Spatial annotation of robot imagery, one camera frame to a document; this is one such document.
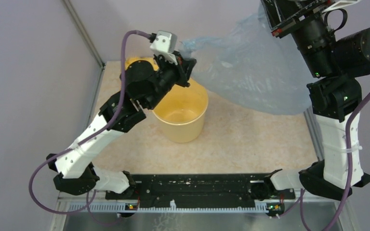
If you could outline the yellow plastic trash bin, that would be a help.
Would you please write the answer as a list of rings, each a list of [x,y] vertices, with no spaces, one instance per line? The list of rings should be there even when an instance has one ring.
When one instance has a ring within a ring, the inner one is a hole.
[[[209,105],[207,90],[195,80],[189,87],[174,85],[152,110],[163,134],[176,143],[187,143],[201,133]]]

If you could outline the blue plastic trash bag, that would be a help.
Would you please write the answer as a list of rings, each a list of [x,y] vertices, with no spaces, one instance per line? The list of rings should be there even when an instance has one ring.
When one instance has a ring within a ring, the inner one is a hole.
[[[196,59],[197,83],[232,103],[274,115],[301,114],[311,105],[311,73],[292,36],[271,35],[263,6],[226,36],[187,39],[179,51]]]

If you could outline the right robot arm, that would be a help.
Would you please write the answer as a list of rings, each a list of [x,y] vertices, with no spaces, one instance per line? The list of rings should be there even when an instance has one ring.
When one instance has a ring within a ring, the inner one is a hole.
[[[348,18],[353,0],[264,0],[261,2],[271,34],[291,35],[308,69],[317,80],[307,85],[312,111],[322,136],[324,158],[304,170],[275,170],[252,185],[252,197],[277,198],[283,190],[305,189],[340,200],[352,188],[370,183],[359,162],[356,108],[362,100],[358,77],[370,75],[370,27],[337,39],[328,24],[333,11]]]

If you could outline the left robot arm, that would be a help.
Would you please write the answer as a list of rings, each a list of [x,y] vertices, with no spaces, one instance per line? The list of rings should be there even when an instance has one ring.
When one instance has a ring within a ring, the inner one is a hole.
[[[53,179],[57,190],[70,195],[97,190],[117,193],[124,199],[133,197],[136,183],[128,171],[100,169],[92,160],[143,121],[145,110],[155,109],[174,86],[190,86],[196,59],[184,58],[177,51],[174,58],[176,63],[157,55],[152,62],[137,60],[124,65],[120,75],[122,89],[100,107],[92,123],[66,154],[47,156],[49,168],[57,172]]]

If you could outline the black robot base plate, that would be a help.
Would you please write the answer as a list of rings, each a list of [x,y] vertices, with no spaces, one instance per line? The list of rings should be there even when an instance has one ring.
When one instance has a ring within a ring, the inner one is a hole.
[[[294,189],[265,190],[265,173],[250,174],[134,174],[135,185],[118,194],[107,191],[106,200],[140,208],[247,208],[266,203],[270,216],[284,213],[286,202],[296,199]]]

